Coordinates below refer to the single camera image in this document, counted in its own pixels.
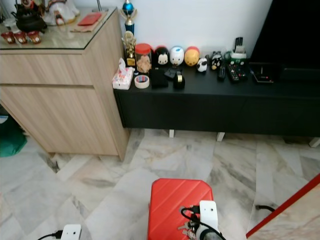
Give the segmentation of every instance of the glass countertop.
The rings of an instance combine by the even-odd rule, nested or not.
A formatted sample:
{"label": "glass countertop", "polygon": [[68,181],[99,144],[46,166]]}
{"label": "glass countertop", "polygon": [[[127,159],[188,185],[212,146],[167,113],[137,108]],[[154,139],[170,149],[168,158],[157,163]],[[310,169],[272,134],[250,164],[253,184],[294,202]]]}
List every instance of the glass countertop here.
{"label": "glass countertop", "polygon": [[[87,14],[92,12],[92,8],[79,8],[80,15],[70,24],[61,26],[48,26],[41,36],[41,43],[33,44],[8,44],[3,37],[0,37],[0,50],[27,50],[27,49],[50,49],[50,50],[83,50],[109,19],[116,7],[108,7],[106,16],[101,20],[92,32],[70,32],[74,29]],[[3,24],[0,24],[0,33],[9,31]]]}

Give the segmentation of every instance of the television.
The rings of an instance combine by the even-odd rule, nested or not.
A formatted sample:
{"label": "television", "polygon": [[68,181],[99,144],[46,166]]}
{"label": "television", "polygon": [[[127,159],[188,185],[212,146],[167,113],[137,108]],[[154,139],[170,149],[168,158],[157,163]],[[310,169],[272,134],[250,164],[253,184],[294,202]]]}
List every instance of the television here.
{"label": "television", "polygon": [[250,63],[273,65],[280,80],[320,81],[319,0],[273,0]]}

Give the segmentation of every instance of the plastic jar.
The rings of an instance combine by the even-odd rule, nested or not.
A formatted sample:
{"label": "plastic jar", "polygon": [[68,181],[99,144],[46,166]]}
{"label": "plastic jar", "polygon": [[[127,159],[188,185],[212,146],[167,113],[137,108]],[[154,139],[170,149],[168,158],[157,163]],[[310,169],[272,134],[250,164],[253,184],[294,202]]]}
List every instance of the plastic jar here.
{"label": "plastic jar", "polygon": [[151,69],[152,48],[147,43],[135,45],[135,64],[140,73],[148,73]]}

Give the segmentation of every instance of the tape roll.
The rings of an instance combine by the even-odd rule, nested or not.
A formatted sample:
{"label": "tape roll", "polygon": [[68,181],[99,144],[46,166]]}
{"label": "tape roll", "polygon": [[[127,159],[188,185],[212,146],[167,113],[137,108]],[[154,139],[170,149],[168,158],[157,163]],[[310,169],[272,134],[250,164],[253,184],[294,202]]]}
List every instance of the tape roll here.
{"label": "tape roll", "polygon": [[134,78],[134,85],[138,89],[146,89],[147,87],[149,87],[149,84],[150,80],[149,77],[146,75],[139,75]]}

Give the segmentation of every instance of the trophy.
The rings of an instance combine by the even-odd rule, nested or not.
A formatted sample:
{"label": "trophy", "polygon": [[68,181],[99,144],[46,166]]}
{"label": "trophy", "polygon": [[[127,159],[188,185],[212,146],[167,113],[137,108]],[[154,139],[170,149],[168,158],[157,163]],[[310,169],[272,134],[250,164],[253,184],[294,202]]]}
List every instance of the trophy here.
{"label": "trophy", "polygon": [[125,19],[125,30],[135,34],[134,18],[137,15],[137,9],[134,8],[130,0],[125,0],[122,9],[120,9],[120,14]]}
{"label": "trophy", "polygon": [[134,37],[134,34],[131,31],[125,31],[122,41],[125,46],[126,64],[130,67],[135,67],[135,48],[137,39]]}

